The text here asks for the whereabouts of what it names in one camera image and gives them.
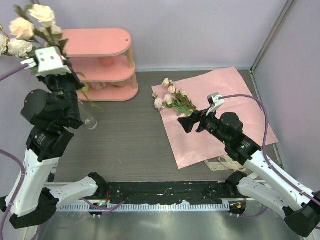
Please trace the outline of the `pink flower bouquet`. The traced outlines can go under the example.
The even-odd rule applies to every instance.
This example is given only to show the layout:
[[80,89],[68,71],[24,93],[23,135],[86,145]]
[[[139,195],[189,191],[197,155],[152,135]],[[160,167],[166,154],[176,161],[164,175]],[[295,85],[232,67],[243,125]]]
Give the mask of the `pink flower bouquet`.
[[185,115],[189,117],[197,110],[197,107],[188,97],[188,93],[178,89],[171,79],[165,78],[162,81],[162,86],[167,88],[167,93],[164,97],[160,97],[155,92],[152,94],[154,99],[153,105],[159,112],[164,109],[173,109],[178,116]]

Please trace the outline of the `cream printed ribbon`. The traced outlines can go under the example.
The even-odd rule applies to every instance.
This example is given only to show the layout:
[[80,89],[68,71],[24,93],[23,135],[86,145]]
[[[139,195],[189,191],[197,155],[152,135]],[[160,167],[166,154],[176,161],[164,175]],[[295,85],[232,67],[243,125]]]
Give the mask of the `cream printed ribbon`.
[[233,170],[234,172],[239,171],[245,173],[247,171],[245,166],[235,160],[232,160],[228,155],[219,156],[217,158],[217,162],[209,162],[208,160],[205,160],[204,164],[212,172]]

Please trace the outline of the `cream rose flower stem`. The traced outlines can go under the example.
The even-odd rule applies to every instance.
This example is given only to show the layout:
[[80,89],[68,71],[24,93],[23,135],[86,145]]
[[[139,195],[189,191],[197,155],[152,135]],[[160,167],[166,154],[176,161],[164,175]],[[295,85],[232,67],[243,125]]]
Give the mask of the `cream rose flower stem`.
[[67,60],[65,47],[69,41],[63,37],[62,29],[56,24],[55,12],[49,6],[28,4],[24,8],[14,5],[18,17],[9,23],[10,39],[31,43],[35,50],[45,47],[57,47]]

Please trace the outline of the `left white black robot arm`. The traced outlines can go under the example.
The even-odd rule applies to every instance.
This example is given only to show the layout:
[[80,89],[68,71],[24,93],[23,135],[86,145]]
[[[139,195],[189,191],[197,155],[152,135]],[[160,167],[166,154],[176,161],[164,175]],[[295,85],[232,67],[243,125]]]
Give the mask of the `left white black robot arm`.
[[21,115],[33,126],[27,141],[21,171],[11,193],[0,199],[2,212],[10,214],[15,229],[39,226],[57,209],[81,198],[102,199],[108,184],[92,172],[80,181],[48,188],[46,181],[63,156],[74,134],[69,129],[82,126],[78,90],[84,85],[68,60],[60,63],[36,62],[44,67],[37,79],[47,90],[32,90],[24,100]]

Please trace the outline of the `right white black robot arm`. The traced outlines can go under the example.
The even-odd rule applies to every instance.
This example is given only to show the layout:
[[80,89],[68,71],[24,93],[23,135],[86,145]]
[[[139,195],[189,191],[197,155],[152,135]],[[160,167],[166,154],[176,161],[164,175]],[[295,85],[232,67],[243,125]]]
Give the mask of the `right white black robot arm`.
[[195,124],[196,132],[207,131],[225,146],[227,155],[261,177],[262,185],[244,173],[233,173],[226,180],[226,193],[252,198],[281,216],[297,235],[308,237],[320,224],[320,193],[304,186],[264,155],[262,148],[243,133],[243,123],[234,112],[217,118],[207,110],[196,111],[178,122],[186,133]]

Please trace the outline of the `clear glass vase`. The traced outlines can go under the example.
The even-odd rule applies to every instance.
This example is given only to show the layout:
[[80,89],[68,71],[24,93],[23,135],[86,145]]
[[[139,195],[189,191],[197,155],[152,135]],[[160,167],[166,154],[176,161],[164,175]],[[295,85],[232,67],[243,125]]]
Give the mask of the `clear glass vase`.
[[98,121],[93,117],[81,100],[78,100],[78,107],[84,127],[88,130],[94,130],[98,125]]

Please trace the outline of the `yellow green cup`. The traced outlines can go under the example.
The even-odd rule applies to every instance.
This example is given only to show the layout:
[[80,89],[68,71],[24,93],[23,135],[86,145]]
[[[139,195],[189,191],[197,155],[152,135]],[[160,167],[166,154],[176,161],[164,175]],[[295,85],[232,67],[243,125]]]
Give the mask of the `yellow green cup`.
[[84,87],[81,89],[81,92],[86,94],[90,89],[90,84],[88,82],[84,82]]

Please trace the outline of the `pink mug on shelf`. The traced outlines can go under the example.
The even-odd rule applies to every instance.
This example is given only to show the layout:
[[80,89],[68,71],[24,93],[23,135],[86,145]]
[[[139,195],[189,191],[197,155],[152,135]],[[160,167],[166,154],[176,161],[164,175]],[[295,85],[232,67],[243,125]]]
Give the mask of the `pink mug on shelf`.
[[104,88],[107,86],[107,84],[106,84],[105,82],[91,82],[91,83],[90,83],[90,86],[91,86],[94,90],[100,91],[100,90],[104,89]]

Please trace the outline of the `pink three-tier shelf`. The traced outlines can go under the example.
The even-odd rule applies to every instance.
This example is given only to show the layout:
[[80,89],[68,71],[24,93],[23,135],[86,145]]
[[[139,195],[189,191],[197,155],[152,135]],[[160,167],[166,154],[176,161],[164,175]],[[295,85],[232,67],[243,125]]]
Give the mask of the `pink three-tier shelf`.
[[120,28],[65,29],[63,38],[75,72],[86,89],[81,101],[123,102],[139,90],[132,38]]

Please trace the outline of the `pink cup on shelf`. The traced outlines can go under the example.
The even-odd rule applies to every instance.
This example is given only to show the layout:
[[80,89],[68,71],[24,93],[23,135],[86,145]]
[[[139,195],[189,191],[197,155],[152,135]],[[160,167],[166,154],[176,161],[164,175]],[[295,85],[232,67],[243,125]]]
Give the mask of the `pink cup on shelf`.
[[100,64],[106,68],[114,64],[114,58],[112,56],[100,57],[98,60]]

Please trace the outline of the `orange patterned bowl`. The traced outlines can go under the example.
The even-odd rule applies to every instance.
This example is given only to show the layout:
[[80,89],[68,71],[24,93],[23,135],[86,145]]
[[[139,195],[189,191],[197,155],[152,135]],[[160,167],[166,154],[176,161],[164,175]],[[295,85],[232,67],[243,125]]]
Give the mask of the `orange patterned bowl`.
[[117,81],[117,82],[110,82],[110,84],[115,88],[123,88],[126,85],[127,81]]

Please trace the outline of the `aluminium frame rail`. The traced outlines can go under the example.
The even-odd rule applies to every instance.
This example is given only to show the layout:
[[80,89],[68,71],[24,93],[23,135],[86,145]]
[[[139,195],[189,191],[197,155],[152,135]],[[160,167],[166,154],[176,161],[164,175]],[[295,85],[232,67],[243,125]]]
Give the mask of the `aluminium frame rail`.
[[253,198],[233,198],[233,199],[223,199],[222,203],[219,204],[195,204],[183,201],[181,204],[173,205],[135,205],[126,204],[121,202],[118,204],[110,203],[109,200],[104,200],[101,197],[86,197],[84,200],[72,200],[70,203],[64,203],[62,206],[57,208],[58,212],[100,212],[102,211],[102,206],[107,208],[115,207],[119,205],[116,209],[117,212],[199,212],[199,211],[229,211],[230,208],[235,207],[236,203],[248,204],[253,201]]

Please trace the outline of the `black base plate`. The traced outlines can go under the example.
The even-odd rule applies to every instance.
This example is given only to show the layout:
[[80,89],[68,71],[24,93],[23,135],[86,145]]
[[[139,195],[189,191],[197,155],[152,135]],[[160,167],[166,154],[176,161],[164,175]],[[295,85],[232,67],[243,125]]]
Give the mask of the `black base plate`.
[[223,199],[243,199],[235,188],[219,181],[109,182],[102,199],[111,204],[191,205],[221,204]]

